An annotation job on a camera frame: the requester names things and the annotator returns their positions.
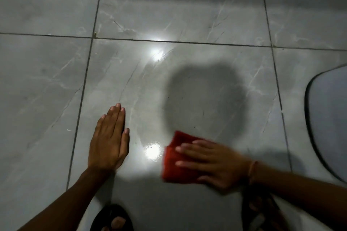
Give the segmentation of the person's right hand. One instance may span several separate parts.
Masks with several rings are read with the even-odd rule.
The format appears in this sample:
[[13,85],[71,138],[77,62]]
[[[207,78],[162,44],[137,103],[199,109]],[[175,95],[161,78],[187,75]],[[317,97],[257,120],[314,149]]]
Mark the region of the person's right hand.
[[202,182],[208,184],[222,194],[227,194],[236,190],[239,185],[248,182],[248,169],[252,159],[230,149],[229,147],[217,144],[216,170],[214,177],[216,182]]

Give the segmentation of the person's left hand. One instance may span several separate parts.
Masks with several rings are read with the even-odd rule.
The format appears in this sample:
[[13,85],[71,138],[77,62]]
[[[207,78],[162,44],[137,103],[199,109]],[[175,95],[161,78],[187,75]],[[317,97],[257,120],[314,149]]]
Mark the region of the person's left hand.
[[122,164],[119,164],[119,150],[121,137],[124,132],[126,111],[121,106],[119,116],[112,137],[109,137],[109,111],[102,124],[101,132],[97,141],[93,137],[89,146],[88,168],[98,168],[116,171]]

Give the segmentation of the person's right forearm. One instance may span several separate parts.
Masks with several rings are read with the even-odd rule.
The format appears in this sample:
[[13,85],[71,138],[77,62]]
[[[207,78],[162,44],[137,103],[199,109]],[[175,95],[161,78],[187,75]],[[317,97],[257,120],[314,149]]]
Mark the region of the person's right forearm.
[[253,184],[302,209],[334,231],[347,231],[347,188],[258,163]]

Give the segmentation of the person's left forearm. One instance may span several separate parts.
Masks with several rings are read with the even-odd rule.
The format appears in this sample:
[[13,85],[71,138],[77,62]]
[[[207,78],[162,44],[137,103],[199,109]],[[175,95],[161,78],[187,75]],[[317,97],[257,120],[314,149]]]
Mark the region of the person's left forearm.
[[18,231],[76,231],[92,198],[113,173],[87,168],[71,188]]

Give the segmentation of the orange thread wristband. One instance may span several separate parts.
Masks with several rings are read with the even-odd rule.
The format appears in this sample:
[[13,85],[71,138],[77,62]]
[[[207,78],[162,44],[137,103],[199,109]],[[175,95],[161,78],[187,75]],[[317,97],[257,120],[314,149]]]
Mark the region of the orange thread wristband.
[[249,165],[249,169],[248,169],[248,173],[247,173],[249,185],[253,184],[253,182],[254,182],[254,172],[255,172],[257,165],[258,165],[257,160],[252,161]]

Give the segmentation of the black left sandal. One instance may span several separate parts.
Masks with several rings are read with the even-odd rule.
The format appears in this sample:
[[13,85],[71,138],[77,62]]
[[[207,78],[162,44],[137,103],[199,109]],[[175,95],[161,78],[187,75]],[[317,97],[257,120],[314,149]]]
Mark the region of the black left sandal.
[[109,204],[94,218],[90,231],[134,231],[127,211],[118,204]]

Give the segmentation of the black sandal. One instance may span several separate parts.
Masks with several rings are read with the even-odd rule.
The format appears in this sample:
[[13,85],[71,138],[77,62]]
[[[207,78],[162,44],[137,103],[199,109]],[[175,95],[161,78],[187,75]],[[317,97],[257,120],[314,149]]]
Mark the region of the black sandal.
[[90,231],[134,231],[127,211],[118,204],[109,204],[94,218]]
[[272,195],[257,185],[242,191],[243,231],[290,231],[289,224]]

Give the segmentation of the black right sandal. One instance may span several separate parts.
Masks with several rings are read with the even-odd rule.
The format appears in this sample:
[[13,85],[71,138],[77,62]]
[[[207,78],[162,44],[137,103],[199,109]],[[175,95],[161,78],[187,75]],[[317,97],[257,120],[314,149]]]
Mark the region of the black right sandal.
[[257,185],[242,191],[243,231],[290,231],[289,224],[272,195]]

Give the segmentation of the grey oval black-rimmed mat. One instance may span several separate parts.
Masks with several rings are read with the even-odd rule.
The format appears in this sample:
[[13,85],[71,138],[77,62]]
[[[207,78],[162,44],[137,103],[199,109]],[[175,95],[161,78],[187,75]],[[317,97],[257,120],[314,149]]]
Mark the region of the grey oval black-rimmed mat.
[[347,184],[347,63],[309,81],[304,114],[319,161],[336,179]]

